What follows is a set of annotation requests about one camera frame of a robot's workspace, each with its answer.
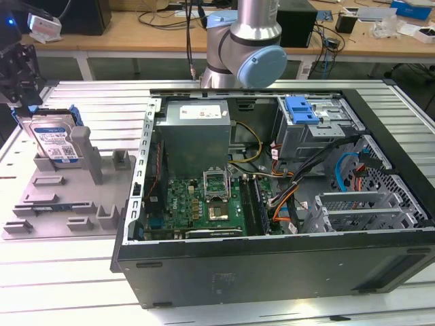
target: wooden desk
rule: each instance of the wooden desk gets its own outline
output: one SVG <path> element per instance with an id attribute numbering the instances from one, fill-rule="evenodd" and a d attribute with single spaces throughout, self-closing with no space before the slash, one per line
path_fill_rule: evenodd
<path id="1" fill-rule="evenodd" d="M 372 0 L 361 0 L 373 7 L 388 7 Z M 312 1 L 319 10 L 332 10 L 338 13 L 343 10 L 341 5 Z M 353 0 L 347 0 L 345 6 L 360 7 Z M 150 21 L 152 15 L 144 19 Z M 171 24 L 183 21 L 182 17 L 155 17 L 153 24 Z M 420 20 L 407 20 L 413 24 L 425 26 Z M 324 25 L 334 29 L 334 22 L 324 22 Z M 194 58 L 205 58 L 207 51 L 207 33 L 199 24 L 191 30 L 192 51 Z M 403 63 L 435 63 L 435 45 L 421 43 L 416 39 L 403 35 L 399 39 L 375 39 L 370 34 L 370 22 L 357 22 L 350 35 L 343 35 L 346 40 L 345 49 L 336 57 L 337 61 L 346 62 L 403 62 Z M 113 12 L 112 20 L 102 36 L 64 35 L 63 40 L 56 43 L 36 43 L 38 56 L 66 56 L 76 58 L 82 76 L 85 80 L 93 80 L 92 69 L 88 58 L 185 58 L 186 57 L 186 31 L 166 31 L 154 29 L 140 24 L 134 12 Z M 25 43 L 35 43 L 25 35 Z M 304 71 L 311 67 L 321 50 L 318 35 L 311 38 L 308 48 L 288 48 L 289 60 L 301 62 L 298 78 L 306 79 Z"/>

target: hard drive label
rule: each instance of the hard drive label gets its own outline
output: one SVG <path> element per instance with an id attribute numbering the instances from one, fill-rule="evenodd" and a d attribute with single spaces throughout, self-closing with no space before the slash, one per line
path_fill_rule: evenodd
<path id="1" fill-rule="evenodd" d="M 59 163 L 77 162 L 78 155 L 72 144 L 66 140 L 68 134 L 65 128 L 35 128 L 33 131 L 51 160 Z"/>

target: yellow wire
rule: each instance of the yellow wire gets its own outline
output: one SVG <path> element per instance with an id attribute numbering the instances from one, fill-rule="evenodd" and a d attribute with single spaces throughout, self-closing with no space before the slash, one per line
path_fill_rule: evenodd
<path id="1" fill-rule="evenodd" d="M 228 161 L 228 163 L 248 163 L 248 162 L 251 162 L 251 161 L 255 160 L 261 154 L 262 144 L 261 144 L 260 137 L 249 126 L 247 126 L 243 122 L 236 121 L 236 124 L 240 124 L 240 125 L 244 126 L 246 129 L 248 129 L 257 138 L 257 141 L 258 141 L 258 151 L 257 151 L 257 154 L 255 156 L 251 157 L 251 158 L 245 158 L 243 160 Z"/>

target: blue joint cap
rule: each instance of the blue joint cap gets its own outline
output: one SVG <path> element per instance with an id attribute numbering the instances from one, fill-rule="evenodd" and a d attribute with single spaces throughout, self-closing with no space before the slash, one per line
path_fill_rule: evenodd
<path id="1" fill-rule="evenodd" d="M 80 116 L 79 109 L 77 107 L 75 107 L 74 104 L 72 104 L 72 106 L 69 108 L 69 111 L 71 112 L 71 114 L 74 117 L 75 125 L 79 126 L 79 127 L 84 126 L 83 121 L 82 121 L 82 117 Z"/>
<path id="2" fill-rule="evenodd" d="M 231 25 L 237 20 L 237 10 L 222 10 L 214 12 L 207 17 L 207 28 Z"/>
<path id="3" fill-rule="evenodd" d="M 33 114 L 35 114 L 39 110 L 39 107 L 37 105 L 31 105 L 29 107 L 29 111 Z"/>
<path id="4" fill-rule="evenodd" d="M 266 46 L 250 55 L 239 68 L 237 79 L 246 87 L 266 88 L 281 77 L 287 54 L 281 46 Z"/>
<path id="5" fill-rule="evenodd" d="M 313 112 L 313 106 L 303 96 L 286 96 L 285 107 L 294 124 L 319 124 L 320 122 Z"/>

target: blue cable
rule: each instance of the blue cable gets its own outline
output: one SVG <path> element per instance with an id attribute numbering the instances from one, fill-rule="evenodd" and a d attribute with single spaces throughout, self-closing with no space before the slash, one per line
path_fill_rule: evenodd
<path id="1" fill-rule="evenodd" d="M 358 157 L 357 153 L 344 153 L 340 160 L 337 161 L 337 164 L 335 164 L 335 178 L 337 179 L 337 183 L 338 186 L 340 187 L 342 192 L 346 192 L 346 186 L 345 183 L 343 182 L 343 179 L 341 178 L 341 174 L 340 174 L 340 167 L 341 167 L 341 163 L 343 162 L 343 160 L 347 157 L 347 156 L 356 156 Z"/>
<path id="2" fill-rule="evenodd" d="M 326 49 L 326 54 L 325 54 L 325 67 L 324 67 L 324 72 L 321 75 L 322 79 L 326 78 L 326 71 L 328 70 L 328 49 Z"/>

